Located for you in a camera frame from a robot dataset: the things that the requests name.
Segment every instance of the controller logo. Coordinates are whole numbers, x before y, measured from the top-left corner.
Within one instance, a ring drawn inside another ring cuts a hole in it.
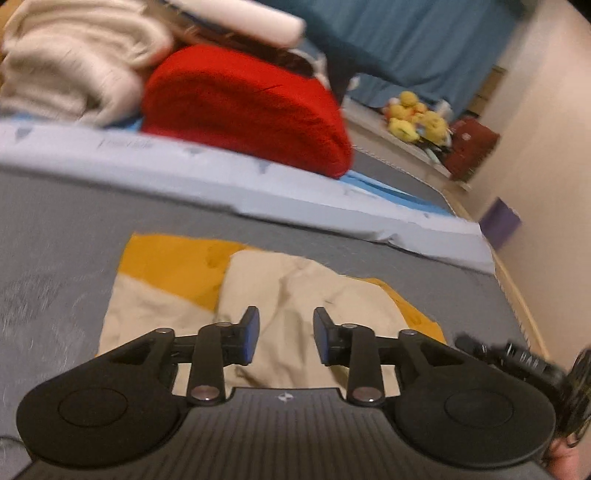
[[[290,400],[293,400],[294,399],[294,396],[291,393],[283,392],[277,398],[279,398],[279,400],[281,400],[283,403],[287,403]]]

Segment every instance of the mattress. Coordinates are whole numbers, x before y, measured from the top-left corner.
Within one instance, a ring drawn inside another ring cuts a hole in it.
[[[443,196],[361,152],[353,169],[449,210]],[[16,435],[22,396],[97,350],[119,257],[133,232],[210,237],[301,255],[341,274],[386,281],[451,343],[523,335],[496,279],[385,245],[247,219],[105,187],[0,170],[0,434]],[[0,446],[0,479],[27,464]]]

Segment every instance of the beige cloth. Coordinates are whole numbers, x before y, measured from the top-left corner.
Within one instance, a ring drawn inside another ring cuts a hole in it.
[[[3,112],[103,126],[136,114],[142,99],[135,72],[69,35],[31,33],[0,69]]]
[[[339,275],[313,260],[244,250],[232,256],[217,319],[236,323],[249,305],[259,308],[261,332],[252,364],[235,366],[233,385],[273,388],[345,387],[347,369],[326,368],[314,342],[312,318],[324,307],[333,321],[359,323],[378,336],[397,337],[408,328],[380,287]],[[393,367],[382,367],[388,395],[398,393]]]
[[[9,53],[31,33],[68,35],[134,70],[155,66],[172,52],[173,37],[145,10],[139,0],[25,0],[6,23],[2,47]]]
[[[238,323],[249,305],[259,308],[261,331],[253,363],[226,367],[231,387],[314,388],[346,386],[347,369],[320,363],[312,315],[323,306],[335,323],[360,323],[376,335],[396,337],[407,324],[380,287],[336,274],[317,262],[290,255],[244,250],[226,270],[217,315],[168,292],[119,273],[105,316],[99,353],[155,328],[193,335],[214,321]],[[174,393],[184,395],[187,366]],[[398,393],[393,367],[383,367],[388,395]]]

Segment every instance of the purple object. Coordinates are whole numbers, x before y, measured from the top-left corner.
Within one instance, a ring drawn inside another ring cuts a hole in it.
[[[480,219],[480,229],[495,250],[503,246],[521,224],[517,212],[497,198]]]

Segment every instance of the red cushion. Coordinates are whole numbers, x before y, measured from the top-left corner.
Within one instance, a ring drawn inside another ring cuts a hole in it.
[[[150,77],[142,131],[234,150],[338,178],[352,148],[333,96],[249,55],[195,45]]]

